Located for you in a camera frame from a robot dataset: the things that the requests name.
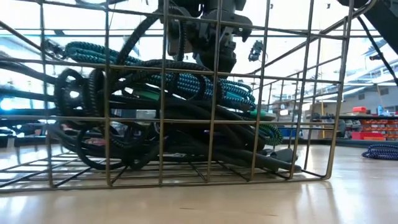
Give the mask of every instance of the metal frame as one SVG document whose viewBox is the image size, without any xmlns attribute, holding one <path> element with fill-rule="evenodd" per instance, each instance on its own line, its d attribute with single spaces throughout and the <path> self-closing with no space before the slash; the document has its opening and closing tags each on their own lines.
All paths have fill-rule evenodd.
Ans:
<svg viewBox="0 0 398 224">
<path fill-rule="evenodd" d="M 118 12 L 118 13 L 125 13 L 125 14 L 134 14 L 134 15 L 143 15 L 143 16 L 157 16 L 157 17 L 163 17 L 163 19 L 166 21 L 169 18 L 174 18 L 174 19 L 182 19 L 182 20 L 190 20 L 190 21 L 198 21 L 199 19 L 191 18 L 191 17 L 183 17 L 183 16 L 176 16 L 176 15 L 168 15 L 168 8 L 169 1 L 164 2 L 164 14 L 149 14 L 149 13 L 143 13 L 143 12 L 136 12 L 136 11 L 127 11 L 127 10 L 120 10 L 120 9 L 111 9 L 109 8 L 108 5 L 105 7 L 97 7 L 97 6 L 89 6 L 89 5 L 74 5 L 74 4 L 66 4 L 66 3 L 61 3 L 61 2 L 52 2 L 52 1 L 45 1 L 45 0 L 16 0 L 16 1 L 25 1 L 25 2 L 36 2 L 40 5 L 40 31 L 41 31 L 41 41 L 42 43 L 44 42 L 44 37 L 45 37 L 45 20 L 44 20 L 44 4 L 53 4 L 53 5 L 58 5 L 58 6 L 64 6 L 64 7 L 77 7 L 77 8 L 83 8 L 83 9 L 92 9 L 92 10 L 100 10 L 105 12 L 106 16 L 106 25 L 105 25 L 105 40 L 104 40 L 104 45 L 106 47 L 106 61 L 107 63 L 104 65 L 98 65 L 98 64 L 90 64 L 90 63 L 73 63 L 73 62 L 61 62 L 59 60 L 54 60 L 49 55 L 46 55 L 45 51 L 41 46 L 35 45 L 33 42 L 31 42 L 28 38 L 24 37 L 18 31 L 12 29 L 11 27 L 7 26 L 7 24 L 3 23 L 0 21 L 0 27 L 3 29 L 6 29 L 9 31 L 11 34 L 15 35 L 16 37 L 20 38 L 24 42 L 28 43 L 29 45 L 33 46 L 36 49 L 39 49 L 41 51 L 41 60 L 26 60 L 26 59 L 20 59 L 20 58 L 7 58 L 7 59 L 0 59 L 0 60 L 8 60 L 8 61 L 13 61 L 13 62 L 25 62 L 25 63 L 41 63 L 43 65 L 43 69 L 45 72 L 45 66 L 46 65 L 66 65 L 66 66 L 77 66 L 77 67 L 91 67 L 91 68 L 104 68 L 106 71 L 106 74 L 109 73 L 110 69 L 124 69 L 124 70 L 152 70 L 152 71 L 158 71 L 162 74 L 162 94 L 161 94 L 161 110 L 164 110 L 164 88 L 165 88 L 165 73 L 166 72 L 174 72 L 175 70 L 173 69 L 168 69 L 165 68 L 165 54 L 166 54 L 166 31 L 167 30 L 167 23 L 164 24 L 164 43 L 163 43 L 163 66 L 162 68 L 146 68 L 146 67 L 132 67 L 132 66 L 119 66 L 119 65 L 110 65 L 109 64 L 109 12 Z M 208 21 L 208 20 L 200 20 L 201 22 L 210 22 L 213 24 L 216 24 L 217 30 L 220 30 L 221 25 L 229 25 L 229 26 L 236 26 L 239 25 L 240 27 L 244 26 L 242 24 L 234 24 L 230 22 L 223 22 L 221 21 L 221 10 L 220 6 L 222 4 L 223 0 L 218 0 L 218 13 L 217 13 L 217 20 L 215 21 Z M 262 92 L 264 91 L 264 87 L 269 85 L 270 86 L 270 95 L 271 95 L 271 89 L 272 89 L 272 84 L 276 82 L 284 82 L 285 80 L 287 81 L 295 81 L 295 86 L 296 86 L 296 93 L 297 93 L 297 87 L 299 86 L 299 82 L 301 83 L 301 92 L 300 98 L 297 98 L 296 94 L 296 99 L 294 100 L 294 104 L 296 105 L 296 102 L 298 100 L 298 116 L 301 116 L 301 109 L 303 105 L 303 100 L 305 98 L 311 98 L 313 102 L 315 102 L 315 98 L 319 95 L 316 95 L 316 88 L 317 88 L 317 83 L 334 83 L 339 85 L 339 89 L 336 92 L 338 94 L 337 97 L 337 107 L 336 107 L 336 117 L 335 117 L 335 123 L 330 124 L 330 126 L 333 128 L 333 139 L 331 141 L 330 145 L 330 152 L 329 152 L 329 158 L 328 158 L 328 164 L 327 164 L 327 170 L 325 174 L 316 174 L 313 172 L 310 172 L 308 170 L 305 170 L 307 168 L 307 162 L 308 162 L 308 152 L 310 150 L 310 142 L 308 141 L 307 147 L 306 147 L 306 156 L 305 156 L 305 165 L 304 165 L 304 170 L 303 174 L 296 175 L 294 173 L 294 165 L 295 165 L 295 158 L 292 160 L 292 165 L 290 167 L 290 172 L 271 172 L 269 170 L 259 170 L 255 168 L 255 156 L 253 156 L 252 159 L 252 166 L 250 169 L 246 168 L 241 168 L 241 167 L 234 167 L 228 164 L 224 164 L 222 162 L 213 162 L 211 160 L 212 156 L 212 142 L 213 142 L 213 133 L 214 133 L 214 125 L 215 124 L 252 124 L 256 127 L 256 139 L 254 143 L 254 149 L 253 152 L 255 152 L 257 148 L 257 140 L 258 140 L 258 133 L 259 133 L 259 125 L 260 124 L 284 124 L 284 125 L 289 125 L 290 128 L 296 129 L 296 136 L 294 139 L 294 157 L 296 155 L 296 152 L 298 150 L 298 145 L 299 145 L 299 131 L 301 129 L 307 129 L 303 128 L 303 125 L 309 126 L 309 129 L 311 131 L 313 125 L 317 125 L 318 123 L 312 122 L 301 122 L 299 119 L 297 122 L 294 122 L 293 120 L 291 122 L 279 122 L 278 121 L 260 121 L 260 110 L 257 111 L 257 116 L 255 121 L 217 121 L 215 120 L 215 105 L 216 105 L 216 100 L 215 96 L 216 94 L 213 95 L 213 108 L 211 111 L 211 120 L 204 121 L 204 120 L 174 120 L 174 119 L 165 119 L 164 114 L 160 114 L 160 119 L 123 119 L 123 118 L 110 118 L 109 117 L 109 104 L 108 104 L 108 93 L 109 93 L 109 88 L 107 84 L 105 84 L 105 117 L 104 118 L 77 118 L 77 117 L 51 117 L 51 119 L 57 119 L 57 120 L 85 120 L 85 121 L 102 121 L 105 122 L 105 125 L 109 125 L 110 122 L 112 121 L 143 121 L 143 122 L 149 122 L 149 121 L 156 121 L 160 123 L 160 161 L 159 162 L 152 162 L 149 164 L 144 170 L 139 171 L 140 175 L 134 173 L 133 175 L 127 175 L 126 174 L 126 168 L 120 169 L 120 170 L 110 170 L 109 165 L 112 163 L 112 160 L 109 158 L 109 129 L 107 130 L 106 135 L 105 135 L 105 141 L 106 141 L 106 159 L 101 160 L 101 162 L 105 162 L 106 164 L 106 170 L 104 173 L 98 171 L 98 170 L 91 170 L 89 167 L 86 165 L 82 164 L 79 158 L 72 154 L 72 153 L 62 153 L 58 155 L 52 155 L 52 147 L 50 145 L 50 136 L 47 135 L 46 138 L 46 143 L 47 143 L 47 158 L 46 159 L 41 159 L 37 161 L 32 161 L 24 164 L 19 164 L 17 166 L 13 167 L 8 167 L 6 169 L 0 170 L 1 174 L 23 174 L 22 177 L 13 177 L 10 179 L 0 179 L 0 192 L 25 192 L 25 191 L 36 191 L 36 190 L 66 190 L 66 189 L 116 189 L 116 188 L 129 188 L 129 187 L 156 187 L 156 186 L 175 186 L 175 185 L 224 185 L 224 184 L 246 184 L 246 183 L 265 183 L 265 182 L 285 182 L 285 181 L 303 181 L 303 180 L 320 180 L 320 179 L 328 179 L 331 177 L 331 172 L 332 172 L 332 167 L 333 167 L 333 157 L 335 153 L 335 146 L 336 146 L 336 131 L 338 128 L 338 120 L 339 120 L 339 111 L 341 107 L 341 98 L 343 96 L 343 84 L 344 84 L 344 77 L 345 77 L 345 64 L 347 61 L 347 53 L 348 53 L 348 44 L 349 44 L 349 38 L 350 38 L 350 29 L 351 29 L 351 21 L 355 17 L 358 17 L 359 15 L 365 13 L 368 11 L 373 5 L 377 2 L 377 0 L 372 0 L 370 1 L 367 5 L 362 7 L 361 9 L 358 9 L 357 11 L 354 11 L 353 9 L 353 4 L 354 0 L 350 1 L 349 4 L 349 13 L 348 15 L 343 18 L 342 20 L 338 21 L 337 23 L 333 24 L 329 28 L 325 30 L 321 30 L 317 34 L 311 33 L 311 28 L 312 28 L 312 15 L 313 15 L 313 5 L 314 5 L 315 0 L 310 1 L 310 13 L 308 15 L 308 30 L 303 30 L 303 31 L 294 31 L 294 30 L 283 30 L 283 29 L 276 29 L 276 28 L 270 28 L 268 27 L 269 25 L 269 13 L 270 13 L 270 0 L 267 0 L 267 7 L 266 7 L 266 20 L 264 21 L 264 27 L 259 27 L 259 26 L 250 26 L 252 29 L 257 29 L 257 30 L 263 30 L 264 31 L 264 38 L 263 38 L 263 55 L 262 55 L 262 65 L 261 68 L 249 73 L 249 74 L 230 74 L 230 73 L 222 73 L 222 72 L 199 72 L 199 71 L 181 71 L 179 72 L 187 72 L 187 73 L 201 73 L 204 75 L 214 75 L 214 90 L 213 92 L 217 91 L 215 83 L 217 82 L 217 79 L 219 76 L 223 75 L 228 75 L 230 77 L 249 77 L 249 78 L 259 78 L 260 79 L 260 86 L 259 86 L 259 99 L 258 99 L 258 105 L 261 105 L 262 102 Z M 339 28 L 340 26 L 343 26 L 343 35 L 340 36 L 332 36 L 328 35 L 329 32 L 333 31 L 334 29 Z M 302 44 L 294 47 L 292 50 L 282 54 L 280 57 L 277 57 L 275 60 L 264 63 L 265 62 L 265 56 L 266 56 L 266 50 L 267 50 L 267 38 L 268 38 L 268 32 L 269 31 L 277 31 L 285 34 L 294 34 L 294 35 L 301 35 L 307 37 L 306 41 L 303 42 Z M 320 46 L 321 38 L 328 38 L 328 39 L 336 39 L 336 40 L 342 40 L 342 52 L 341 56 L 332 58 L 330 60 L 327 60 L 325 62 L 319 62 L 319 55 L 320 55 Z M 318 43 L 318 56 L 317 56 L 317 64 L 309 67 L 308 66 L 308 51 L 309 51 L 309 46 L 310 44 L 319 39 Z M 219 51 L 219 44 L 216 46 L 216 53 L 215 53 L 215 58 L 218 58 L 218 51 Z M 286 56 L 298 51 L 299 49 L 305 47 L 305 61 L 303 65 L 303 70 L 299 73 L 302 73 L 302 77 L 299 78 L 299 73 L 294 73 L 292 75 L 289 75 L 287 77 L 272 77 L 272 76 L 267 76 L 265 75 L 265 68 L 272 65 L 273 63 L 282 60 Z M 306 78 L 307 71 L 309 69 L 316 69 L 318 70 L 319 66 L 332 62 L 334 60 L 341 59 L 341 69 L 340 69 L 340 79 L 338 81 L 328 81 L 328 80 L 319 80 L 317 77 L 314 80 L 309 80 Z M 218 60 L 215 60 L 215 68 L 218 67 Z M 269 83 L 264 83 L 264 80 L 275 80 Z M 306 82 L 314 82 L 314 92 L 313 96 L 310 97 L 303 97 L 304 96 L 304 86 Z M 47 87 L 46 83 L 44 85 L 45 90 L 44 93 L 47 94 Z M 269 107 L 270 105 L 270 98 L 268 98 L 268 104 L 267 106 Z M 7 119 L 46 119 L 48 120 L 49 116 L 46 114 L 45 116 L 0 116 L 0 118 L 7 118 Z M 205 163 L 189 163 L 189 164 L 173 164 L 173 163 L 168 163 L 168 162 L 163 162 L 163 147 L 164 147 L 164 141 L 163 141 L 163 135 L 164 135 L 164 124 L 165 123 L 208 123 L 210 124 L 210 142 L 209 142 L 209 153 L 208 153 L 208 161 Z M 289 137 L 289 142 L 292 142 L 292 135 Z M 46 169 L 42 169 L 41 171 L 31 171 L 29 169 L 23 169 L 24 167 L 42 167 L 45 166 Z M 131 180 L 131 182 L 125 183 L 124 180 Z M 96 181 L 94 184 L 88 184 L 89 181 Z M 38 182 L 43 182 L 44 184 L 37 186 L 36 183 Z M 29 184 L 33 184 L 33 186 L 28 186 L 28 187 L 21 187 L 21 186 L 26 186 Z"/>
</svg>

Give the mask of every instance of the wooden floor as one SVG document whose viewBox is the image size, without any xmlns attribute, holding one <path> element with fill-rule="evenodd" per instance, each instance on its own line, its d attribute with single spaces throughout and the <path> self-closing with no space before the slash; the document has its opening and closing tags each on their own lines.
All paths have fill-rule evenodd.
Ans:
<svg viewBox="0 0 398 224">
<path fill-rule="evenodd" d="M 329 181 L 2 195 L 0 223 L 396 224 L 398 162 L 363 159 L 363 151 L 336 148 Z M 313 146 L 309 166 L 326 154 Z M 0 152 L 0 162 L 8 156 Z"/>
</svg>

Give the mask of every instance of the black cable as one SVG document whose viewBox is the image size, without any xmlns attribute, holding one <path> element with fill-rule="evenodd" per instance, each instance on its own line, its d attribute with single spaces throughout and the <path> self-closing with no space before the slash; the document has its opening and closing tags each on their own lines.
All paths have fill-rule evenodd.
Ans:
<svg viewBox="0 0 398 224">
<path fill-rule="evenodd" d="M 358 21 L 362 25 L 363 29 L 365 30 L 365 33 L 366 33 L 367 37 L 371 41 L 371 43 L 372 43 L 374 49 L 376 50 L 377 54 L 379 55 L 380 59 L 383 61 L 384 66 L 386 66 L 386 68 L 388 69 L 388 71 L 390 72 L 392 77 L 394 78 L 394 81 L 395 81 L 395 83 L 396 83 L 396 85 L 398 87 L 398 79 L 396 77 L 396 74 L 395 74 L 394 70 L 389 65 L 389 63 L 387 62 L 386 58 L 383 56 L 383 53 L 380 51 L 379 46 L 377 46 L 377 43 L 374 41 L 374 39 L 373 39 L 368 27 L 366 26 L 365 22 L 362 20 L 362 18 L 360 16 L 358 17 Z"/>
<path fill-rule="evenodd" d="M 182 13 L 173 5 L 170 6 L 170 12 Z M 156 18 L 146 18 L 137 29 L 131 34 L 126 41 L 120 53 L 111 52 L 110 56 L 115 58 L 116 65 L 125 65 L 126 60 L 129 60 L 129 53 L 138 40 L 142 37 L 147 29 L 156 21 Z M 166 60 L 165 67 L 167 69 L 183 69 L 183 70 L 201 70 L 208 71 L 201 65 L 194 63 L 183 62 L 183 53 L 185 50 L 185 27 L 184 23 L 180 22 L 180 40 L 178 48 L 177 61 Z M 95 52 L 103 53 L 105 49 L 97 45 L 90 45 L 93 54 Z M 81 54 L 81 57 L 92 57 Z M 142 67 L 158 67 L 162 66 L 162 60 L 150 60 L 146 62 L 137 62 L 137 66 Z M 52 96 L 44 96 L 41 94 L 33 94 L 18 90 L 2 90 L 0 95 L 10 95 L 22 98 L 35 98 L 36 100 L 44 100 L 47 97 L 48 101 L 55 104 L 55 108 L 50 110 L 50 116 L 90 116 L 103 117 L 104 116 L 104 71 L 103 69 L 93 69 L 87 77 L 70 68 L 65 69 L 57 78 L 50 77 L 46 74 L 36 72 L 27 68 L 25 65 L 12 62 L 1 62 L 0 67 L 23 73 L 32 78 L 39 80 L 47 80 L 48 83 L 54 85 L 54 93 Z M 136 95 L 135 91 L 149 91 L 157 96 L 160 95 L 158 88 L 146 85 L 148 79 L 154 78 L 158 72 L 147 71 L 126 71 L 111 70 L 108 78 L 111 94 L 109 95 L 109 107 L 112 109 L 124 110 L 156 110 L 159 118 L 159 98 L 153 99 L 143 95 Z M 168 77 L 172 83 L 166 86 L 166 90 L 171 92 L 165 104 L 163 111 L 165 119 L 195 119 L 195 120 L 210 120 L 211 119 L 211 101 L 206 98 L 207 82 L 203 75 L 195 75 L 198 84 L 186 84 L 197 88 L 195 93 L 183 91 L 185 86 L 181 87 L 179 84 L 180 74 L 174 74 Z M 224 90 L 220 82 L 218 85 L 217 100 L 223 100 Z M 125 88 L 132 88 L 133 93 L 127 93 Z M 124 90 L 123 95 L 115 95 L 118 90 Z M 72 98 L 70 93 L 75 91 L 78 97 Z M 31 110 L 16 110 L 16 113 L 30 113 Z M 110 111 L 111 117 L 117 117 Z M 215 108 L 216 120 L 236 120 L 244 121 L 244 118 L 232 111 L 227 110 L 222 106 Z M 63 131 L 62 124 L 66 124 L 73 128 L 73 131 Z M 105 138 L 105 130 L 110 130 L 109 144 L 110 157 L 119 159 L 120 162 L 111 164 L 111 169 L 117 169 L 122 166 L 129 166 L 132 170 L 143 168 L 150 161 L 159 160 L 159 124 L 150 123 L 144 125 L 135 122 L 120 121 L 119 124 L 126 128 L 126 132 L 120 133 L 112 126 L 106 127 L 103 122 L 99 121 L 59 121 L 55 125 L 50 125 L 49 132 L 55 136 L 63 146 L 67 149 L 77 153 L 78 157 L 88 166 L 104 170 L 105 165 L 99 164 L 89 159 L 89 157 L 105 157 L 104 146 L 97 146 L 90 144 L 86 140 L 88 138 Z M 205 124 L 187 124 L 187 123 L 165 123 L 164 127 L 164 152 L 167 154 L 164 161 L 174 162 L 193 162 L 193 161 L 207 161 L 208 143 L 210 141 L 209 125 Z M 270 136 L 259 135 L 257 151 L 263 150 L 268 138 Z M 251 166 L 252 151 L 254 147 L 255 132 L 251 125 L 248 124 L 215 124 L 214 133 L 214 151 L 213 160 L 224 161 L 237 166 Z M 266 167 L 268 169 L 275 169 L 282 167 L 288 169 L 288 163 L 278 161 L 273 158 L 256 154 L 256 167 Z"/>
</svg>

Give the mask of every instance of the blue bungee cord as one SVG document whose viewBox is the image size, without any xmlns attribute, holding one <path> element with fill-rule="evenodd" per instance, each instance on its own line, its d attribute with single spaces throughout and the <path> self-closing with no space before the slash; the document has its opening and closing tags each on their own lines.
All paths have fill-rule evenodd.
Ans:
<svg viewBox="0 0 398 224">
<path fill-rule="evenodd" d="M 374 144 L 369 146 L 369 149 L 366 152 L 362 153 L 362 156 L 369 159 L 398 161 L 398 146 L 388 144 Z"/>
<path fill-rule="evenodd" d="M 116 63 L 118 55 L 118 51 L 109 51 L 109 61 L 111 64 Z M 105 48 L 88 42 L 70 42 L 65 46 L 64 56 L 76 62 L 100 64 L 104 64 L 106 62 Z M 128 56 L 124 64 L 128 66 L 139 66 L 141 62 L 142 61 L 137 58 Z M 166 74 L 165 79 L 167 84 L 172 83 L 173 75 Z M 159 73 L 146 78 L 146 82 L 148 84 L 159 87 L 161 86 L 161 80 L 162 77 Z M 209 100 L 213 96 L 213 81 L 207 77 L 205 77 L 205 80 L 206 90 L 204 100 Z M 250 86 L 225 79 L 219 79 L 219 82 L 224 90 L 223 98 L 221 99 L 223 106 L 237 110 L 245 108 L 245 106 L 246 108 L 250 107 L 251 109 L 256 107 L 255 98 L 252 96 L 252 89 Z M 196 94 L 200 89 L 200 82 L 191 74 L 180 74 L 177 83 L 178 90 L 185 93 Z"/>
</svg>

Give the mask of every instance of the teal braided cord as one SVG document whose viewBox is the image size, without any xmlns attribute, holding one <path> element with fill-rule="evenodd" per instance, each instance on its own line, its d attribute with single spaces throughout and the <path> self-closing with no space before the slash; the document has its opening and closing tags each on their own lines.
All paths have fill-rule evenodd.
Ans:
<svg viewBox="0 0 398 224">
<path fill-rule="evenodd" d="M 115 64 L 119 52 L 115 50 L 110 50 L 109 61 L 111 64 Z M 91 44 L 87 42 L 70 42 L 65 46 L 65 56 L 71 58 L 76 62 L 85 63 L 106 63 L 105 48 L 100 45 Z M 125 65 L 134 66 L 139 65 L 141 60 L 130 57 L 125 61 Z M 172 82 L 173 75 L 166 74 L 166 83 Z M 206 91 L 205 99 L 212 99 L 213 96 L 213 82 L 205 78 L 206 80 Z M 161 85 L 161 75 L 151 75 L 145 80 L 148 84 L 160 86 Z M 220 79 L 221 86 L 226 94 L 223 95 L 220 104 L 227 106 L 229 108 L 238 109 L 250 107 L 254 108 L 255 98 L 252 96 L 250 86 L 243 83 L 232 82 L 230 80 Z M 190 93 L 195 95 L 199 90 L 200 82 L 197 78 L 191 74 L 180 74 L 178 79 L 178 90 L 185 93 Z"/>
<path fill-rule="evenodd" d="M 245 116 L 241 116 L 241 118 L 246 121 L 254 121 L 254 119 L 247 118 Z M 267 137 L 266 144 L 269 146 L 277 146 L 284 140 L 282 131 L 280 131 L 277 126 L 271 124 L 260 124 L 259 130 Z"/>
</svg>

